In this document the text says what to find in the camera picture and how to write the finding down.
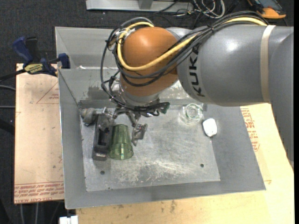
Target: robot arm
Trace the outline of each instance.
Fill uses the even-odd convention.
[[[103,75],[101,80],[121,108],[135,117],[166,112],[159,94],[176,80],[202,103],[271,103],[293,161],[293,28],[269,26],[254,12],[230,14],[193,31],[156,28],[136,18],[112,32],[107,48],[113,45],[121,73],[119,96],[105,86]]]

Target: black carpet floor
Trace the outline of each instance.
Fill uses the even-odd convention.
[[[16,63],[23,63],[21,57],[12,50],[12,43],[18,37],[36,36],[42,56],[49,59],[56,57],[55,27],[79,28],[115,28],[124,21],[137,16],[151,18],[156,26],[178,26],[191,28],[211,23],[211,19],[202,19],[194,24],[195,16],[174,17],[159,13],[120,12],[120,11],[87,11],[86,0],[0,0],[0,76],[14,72]],[[226,6],[234,0],[224,0]],[[278,0],[287,13],[285,21],[274,21],[281,26],[294,26],[294,0]],[[248,10],[245,0],[241,0],[235,11]],[[15,79],[1,83],[15,87]],[[14,105],[15,93],[0,88],[0,106]],[[0,121],[14,126],[14,109],[0,108]],[[4,209],[15,224],[21,222],[21,209],[13,203],[14,186],[14,135],[0,129],[0,200]],[[24,205],[26,223],[34,223],[36,205]],[[56,217],[69,213],[64,203],[40,203],[38,223],[50,223],[55,212]]]

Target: blue clamp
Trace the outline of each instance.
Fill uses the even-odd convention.
[[[41,58],[39,62],[33,62],[34,56],[31,55],[29,49],[25,45],[25,37],[20,37],[13,43],[14,51],[21,56],[25,63],[23,69],[31,74],[48,74],[51,76],[57,76],[57,69],[51,65],[51,62],[61,62],[61,68],[71,68],[69,57],[65,54],[59,54],[57,59],[47,62],[45,58]]]

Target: cardboard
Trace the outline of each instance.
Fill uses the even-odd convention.
[[[64,199],[58,79],[16,77],[14,203]]]

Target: black object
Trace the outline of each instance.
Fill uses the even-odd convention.
[[[100,127],[100,115],[97,117],[95,124],[95,135],[93,141],[93,159],[98,161],[106,161],[108,158],[108,148],[112,136],[112,127]]]

